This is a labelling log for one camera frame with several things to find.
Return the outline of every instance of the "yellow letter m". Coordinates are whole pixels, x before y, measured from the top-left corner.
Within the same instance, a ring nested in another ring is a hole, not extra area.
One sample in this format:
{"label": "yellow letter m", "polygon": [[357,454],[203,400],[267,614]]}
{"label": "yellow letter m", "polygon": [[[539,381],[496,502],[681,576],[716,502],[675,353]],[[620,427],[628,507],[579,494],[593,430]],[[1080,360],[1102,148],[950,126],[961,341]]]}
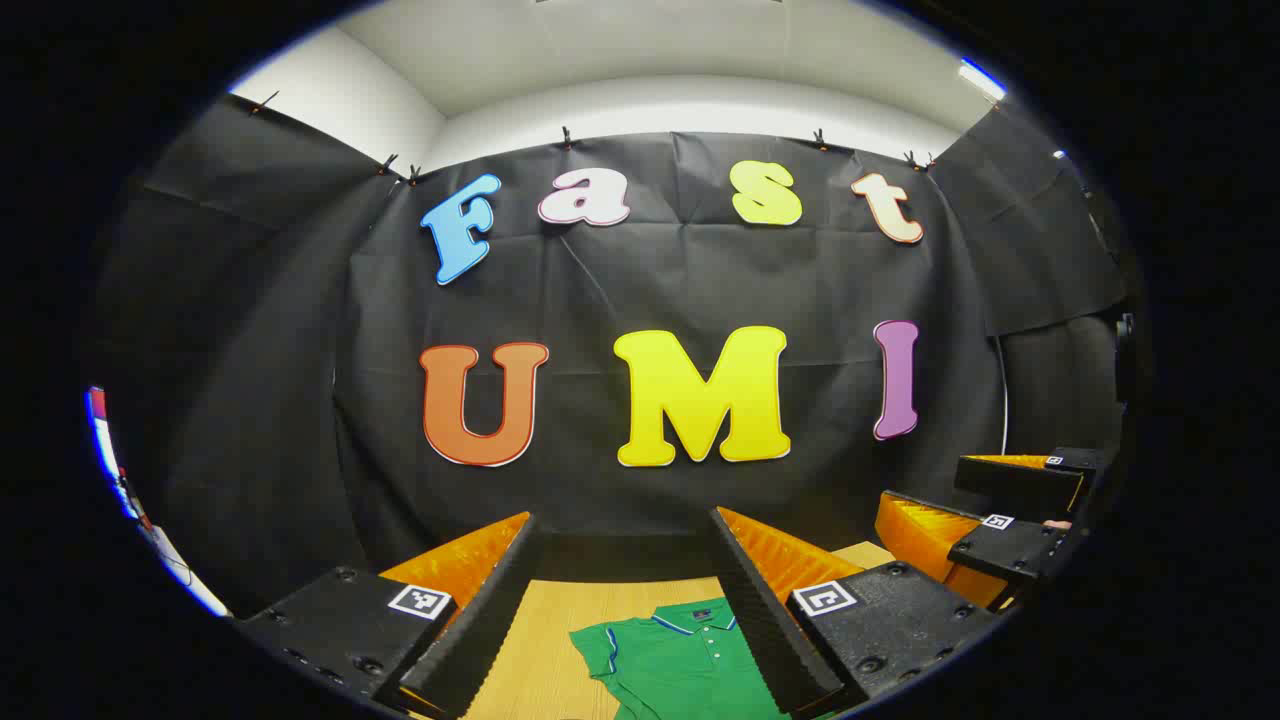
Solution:
{"label": "yellow letter m", "polygon": [[676,446],[662,437],[663,413],[696,462],[710,452],[726,415],[724,460],[772,460],[790,452],[778,411],[778,355],[786,346],[787,336],[777,328],[739,328],[703,382],[676,336],[644,331],[620,337],[613,352],[631,368],[631,441],[618,448],[618,462],[653,468],[676,459]]}

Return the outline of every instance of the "black cloth curtain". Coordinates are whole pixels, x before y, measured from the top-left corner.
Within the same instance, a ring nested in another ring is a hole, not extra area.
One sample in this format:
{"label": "black cloth curtain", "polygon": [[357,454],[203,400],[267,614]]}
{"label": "black cloth curtain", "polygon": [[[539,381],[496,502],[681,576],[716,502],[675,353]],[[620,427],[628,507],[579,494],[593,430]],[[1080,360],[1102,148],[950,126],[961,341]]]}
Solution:
{"label": "black cloth curtain", "polygon": [[[1004,173],[1012,179],[987,183],[987,195],[966,193],[948,187],[963,173],[995,177],[993,160],[972,154],[980,161],[943,172],[959,158],[943,154],[923,173],[794,140],[654,133],[504,152],[411,187],[332,137],[248,108],[224,99],[129,192],[84,331],[122,465],[237,615],[333,565],[381,570],[524,510],[553,533],[543,577],[612,580],[705,574],[691,538],[713,505],[828,548],[873,537],[883,489],[978,511],[982,498],[956,493],[951,474],[957,455],[1000,451],[995,337],[1011,388],[1010,451],[1103,433],[1062,429],[1091,428],[1101,405],[1042,405],[1066,386],[1039,370],[1070,387],[1102,377],[1075,372],[1085,360],[1105,370],[1107,351],[1105,333],[1080,318],[1119,300],[1110,256],[1080,234],[1056,176]],[[790,170],[797,223],[737,217],[728,170],[740,160]],[[543,222],[536,206],[552,181],[593,167],[627,177],[630,217],[613,227]],[[924,225],[920,242],[886,237],[851,192],[872,172],[908,192],[901,206]],[[435,246],[419,223],[485,173],[502,181],[486,196],[490,254],[438,286]],[[975,220],[1001,211],[1006,224]],[[1021,237],[1016,255],[1000,232]],[[1085,241],[1091,249],[1074,247]],[[920,329],[920,420],[877,442],[883,368],[872,331],[883,320]],[[731,464],[713,450],[694,462],[668,424],[671,465],[620,465],[630,386],[613,342],[669,331],[705,378],[745,325],[787,336],[790,455]],[[465,414],[483,434],[502,416],[492,352],[515,341],[550,348],[529,450],[500,468],[449,462],[424,438],[419,355],[476,348]],[[1080,360],[1068,361],[1064,346]]]}

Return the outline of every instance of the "orange letter u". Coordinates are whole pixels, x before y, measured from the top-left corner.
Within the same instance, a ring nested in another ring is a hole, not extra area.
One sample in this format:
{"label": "orange letter u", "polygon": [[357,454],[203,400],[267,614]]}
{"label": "orange letter u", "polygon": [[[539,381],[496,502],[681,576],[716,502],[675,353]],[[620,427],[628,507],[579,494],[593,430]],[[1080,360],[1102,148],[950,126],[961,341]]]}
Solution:
{"label": "orange letter u", "polygon": [[504,370],[502,425],[492,436],[467,429],[462,416],[467,370],[480,354],[465,345],[429,347],[419,357],[426,370],[422,432],[445,460],[460,465],[497,468],[516,460],[534,437],[534,384],[538,366],[550,352],[536,342],[508,342],[493,351],[493,363]]}

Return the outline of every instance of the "white cable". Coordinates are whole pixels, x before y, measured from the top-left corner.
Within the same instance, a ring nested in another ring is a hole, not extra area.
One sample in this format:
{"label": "white cable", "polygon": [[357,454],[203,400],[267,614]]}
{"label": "white cable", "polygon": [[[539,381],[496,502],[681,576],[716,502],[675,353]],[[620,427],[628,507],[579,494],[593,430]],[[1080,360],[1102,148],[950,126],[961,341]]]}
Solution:
{"label": "white cable", "polygon": [[1000,387],[1005,391],[1005,429],[1000,436],[1000,454],[1005,454],[1009,446],[1009,380],[1005,379],[1005,350],[1000,347],[1000,337],[996,337],[996,357],[1000,359]]}

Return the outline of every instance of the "green polo shirt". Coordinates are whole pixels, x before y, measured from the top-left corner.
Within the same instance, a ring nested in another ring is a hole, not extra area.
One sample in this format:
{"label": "green polo shirt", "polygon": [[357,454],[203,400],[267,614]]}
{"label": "green polo shirt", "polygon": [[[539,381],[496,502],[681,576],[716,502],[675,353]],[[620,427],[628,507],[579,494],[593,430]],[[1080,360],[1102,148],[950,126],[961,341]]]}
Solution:
{"label": "green polo shirt", "polygon": [[588,673],[621,703],[614,720],[786,720],[723,598],[570,633]]}

